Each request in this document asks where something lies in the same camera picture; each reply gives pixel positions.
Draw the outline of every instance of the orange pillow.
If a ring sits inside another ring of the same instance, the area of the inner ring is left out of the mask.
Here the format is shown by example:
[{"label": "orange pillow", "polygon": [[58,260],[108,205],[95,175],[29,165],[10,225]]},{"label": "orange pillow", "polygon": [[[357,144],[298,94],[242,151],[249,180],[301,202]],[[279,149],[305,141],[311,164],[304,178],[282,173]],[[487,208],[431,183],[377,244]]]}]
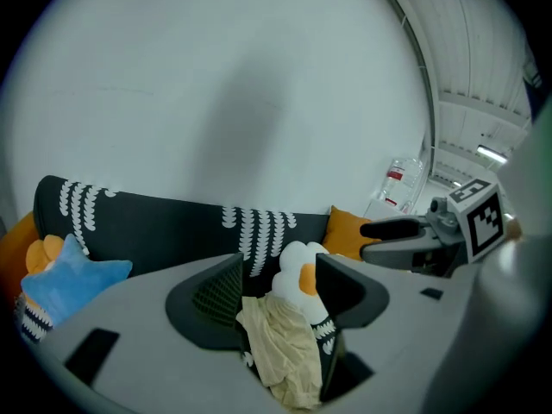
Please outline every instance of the orange pillow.
[{"label": "orange pillow", "polygon": [[362,260],[361,247],[380,241],[361,236],[361,225],[370,222],[365,217],[355,216],[332,205],[322,245],[330,254],[342,254],[351,259]]}]

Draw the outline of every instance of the red label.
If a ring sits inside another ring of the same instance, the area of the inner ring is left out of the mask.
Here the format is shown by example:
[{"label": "red label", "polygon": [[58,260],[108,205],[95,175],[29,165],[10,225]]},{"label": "red label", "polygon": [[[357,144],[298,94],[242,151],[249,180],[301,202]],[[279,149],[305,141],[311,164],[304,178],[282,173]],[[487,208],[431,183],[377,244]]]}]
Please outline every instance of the red label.
[{"label": "red label", "polygon": [[403,174],[399,172],[390,171],[387,172],[389,178],[395,178],[397,181],[400,181],[403,178]]}]

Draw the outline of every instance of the orange cushion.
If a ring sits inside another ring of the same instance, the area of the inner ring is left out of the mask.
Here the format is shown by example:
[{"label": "orange cushion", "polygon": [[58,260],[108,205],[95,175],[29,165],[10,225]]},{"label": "orange cushion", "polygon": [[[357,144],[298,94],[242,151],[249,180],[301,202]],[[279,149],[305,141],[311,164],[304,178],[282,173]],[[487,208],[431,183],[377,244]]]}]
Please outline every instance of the orange cushion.
[{"label": "orange cushion", "polygon": [[361,247],[380,241],[361,236],[361,225],[370,222],[365,217],[355,216],[332,205],[322,245],[330,254],[342,254],[351,259],[362,260]]},{"label": "orange cushion", "polygon": [[0,241],[0,287],[12,305],[21,294],[21,279],[27,274],[25,257],[28,246],[38,239],[33,213],[26,215]]}]

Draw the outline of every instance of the white plush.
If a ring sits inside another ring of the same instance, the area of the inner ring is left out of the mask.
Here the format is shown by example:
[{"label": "white plush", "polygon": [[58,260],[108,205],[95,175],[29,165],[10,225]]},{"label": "white plush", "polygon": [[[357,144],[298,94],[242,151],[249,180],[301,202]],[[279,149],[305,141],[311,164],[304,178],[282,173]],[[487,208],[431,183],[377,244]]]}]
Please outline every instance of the white plush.
[{"label": "white plush", "polygon": [[279,258],[281,272],[273,277],[273,294],[298,307],[311,325],[316,325],[328,317],[328,312],[318,295],[310,296],[299,288],[299,276],[304,264],[315,264],[318,253],[328,253],[316,242],[303,244],[290,242]]}]

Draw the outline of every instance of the white wall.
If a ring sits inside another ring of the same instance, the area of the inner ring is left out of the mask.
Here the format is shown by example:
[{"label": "white wall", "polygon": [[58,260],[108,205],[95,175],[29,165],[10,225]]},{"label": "white wall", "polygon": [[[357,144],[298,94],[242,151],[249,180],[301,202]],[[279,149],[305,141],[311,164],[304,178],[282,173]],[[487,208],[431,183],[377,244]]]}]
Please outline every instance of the white wall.
[{"label": "white wall", "polygon": [[425,215],[435,197],[444,198],[451,192],[451,189],[444,185],[436,184],[433,181],[425,183],[416,204],[414,205],[413,215]]},{"label": "white wall", "polygon": [[362,214],[429,120],[385,0],[57,0],[1,104],[18,216],[48,174]]}]

